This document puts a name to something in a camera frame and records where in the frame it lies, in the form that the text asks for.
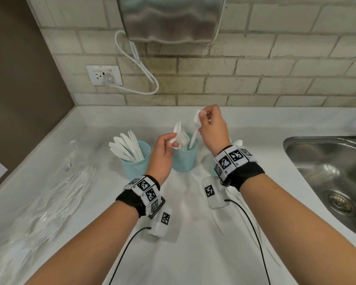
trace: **tile backsplash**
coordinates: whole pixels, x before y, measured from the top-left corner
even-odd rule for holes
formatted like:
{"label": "tile backsplash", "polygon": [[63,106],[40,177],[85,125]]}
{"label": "tile backsplash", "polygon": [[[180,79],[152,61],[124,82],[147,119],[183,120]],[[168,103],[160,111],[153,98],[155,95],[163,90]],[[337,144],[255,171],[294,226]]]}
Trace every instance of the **tile backsplash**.
{"label": "tile backsplash", "polygon": [[137,44],[160,82],[152,96],[88,78],[86,65],[119,65],[126,87],[152,89],[115,46],[116,0],[28,3],[80,105],[356,107],[356,0],[228,0],[211,45]]}

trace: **black cable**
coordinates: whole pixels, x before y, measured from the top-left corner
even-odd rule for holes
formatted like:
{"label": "black cable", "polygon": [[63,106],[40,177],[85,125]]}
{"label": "black cable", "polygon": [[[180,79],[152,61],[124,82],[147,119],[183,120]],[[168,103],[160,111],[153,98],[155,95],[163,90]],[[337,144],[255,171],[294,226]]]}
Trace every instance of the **black cable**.
{"label": "black cable", "polygon": [[266,268],[266,264],[265,264],[264,253],[262,252],[262,247],[261,247],[261,244],[260,244],[260,240],[258,239],[256,230],[254,229],[253,224],[252,224],[252,221],[250,220],[250,218],[249,218],[247,212],[245,212],[245,210],[242,208],[242,206],[240,206],[237,202],[235,202],[235,201],[233,201],[233,200],[231,200],[231,199],[225,199],[224,201],[226,201],[226,202],[232,202],[232,203],[234,203],[235,205],[239,206],[239,208],[240,208],[240,209],[244,212],[244,214],[247,216],[247,218],[248,218],[250,224],[252,225],[253,232],[254,232],[254,234],[256,235],[258,245],[260,246],[262,261],[263,261],[263,263],[264,263],[265,272],[266,272],[266,277],[268,278],[269,285],[271,285],[270,279],[269,279],[269,274],[268,274],[268,269]]}
{"label": "black cable", "polygon": [[132,236],[132,238],[129,240],[129,242],[128,242],[127,246],[126,246],[126,247],[125,247],[125,249],[124,249],[123,254],[122,254],[122,255],[121,255],[121,257],[120,257],[119,263],[117,263],[117,266],[116,266],[116,269],[115,269],[115,271],[114,271],[114,274],[112,275],[111,281],[108,283],[108,285],[111,285],[112,280],[113,280],[113,279],[114,279],[114,277],[115,277],[115,274],[116,274],[117,268],[119,268],[119,265],[120,265],[121,259],[123,258],[124,254],[125,254],[125,251],[127,250],[127,248],[128,248],[128,246],[129,246],[129,244],[131,243],[131,241],[133,240],[133,238],[134,238],[134,237],[136,237],[136,235],[137,235],[138,233],[140,233],[142,230],[145,230],[145,229],[149,229],[149,230],[150,230],[150,229],[152,229],[152,227],[144,227],[144,228],[142,228],[142,229],[138,230],[136,233],[134,233],[134,235]]}

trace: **person's left arm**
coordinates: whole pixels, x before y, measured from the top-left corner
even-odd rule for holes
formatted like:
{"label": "person's left arm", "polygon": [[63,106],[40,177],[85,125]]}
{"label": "person's left arm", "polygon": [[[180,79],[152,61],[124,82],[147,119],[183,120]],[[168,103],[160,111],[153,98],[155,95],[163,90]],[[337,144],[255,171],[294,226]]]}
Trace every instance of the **person's left arm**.
{"label": "person's left arm", "polygon": [[[175,133],[160,136],[146,175],[162,185],[171,171]],[[43,264],[25,285],[100,285],[136,225],[139,212],[122,201],[114,202]]]}

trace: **brown wall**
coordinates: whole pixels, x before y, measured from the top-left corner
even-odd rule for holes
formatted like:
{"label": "brown wall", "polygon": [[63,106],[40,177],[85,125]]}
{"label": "brown wall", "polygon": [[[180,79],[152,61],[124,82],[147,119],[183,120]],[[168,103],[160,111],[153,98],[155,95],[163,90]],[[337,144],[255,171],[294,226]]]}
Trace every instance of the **brown wall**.
{"label": "brown wall", "polygon": [[0,0],[0,162],[6,175],[73,106],[27,2]]}

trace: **person's left hand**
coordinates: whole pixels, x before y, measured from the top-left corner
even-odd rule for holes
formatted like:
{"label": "person's left hand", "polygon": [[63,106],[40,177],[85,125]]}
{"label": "person's left hand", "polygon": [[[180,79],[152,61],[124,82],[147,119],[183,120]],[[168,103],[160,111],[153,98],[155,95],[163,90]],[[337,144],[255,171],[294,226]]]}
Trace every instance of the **person's left hand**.
{"label": "person's left hand", "polygon": [[169,140],[175,138],[175,136],[176,133],[159,136],[156,146],[150,156],[150,163],[145,175],[154,177],[160,186],[162,186],[167,177],[169,177],[173,147],[179,146],[177,142],[174,142],[173,144],[169,143]]}

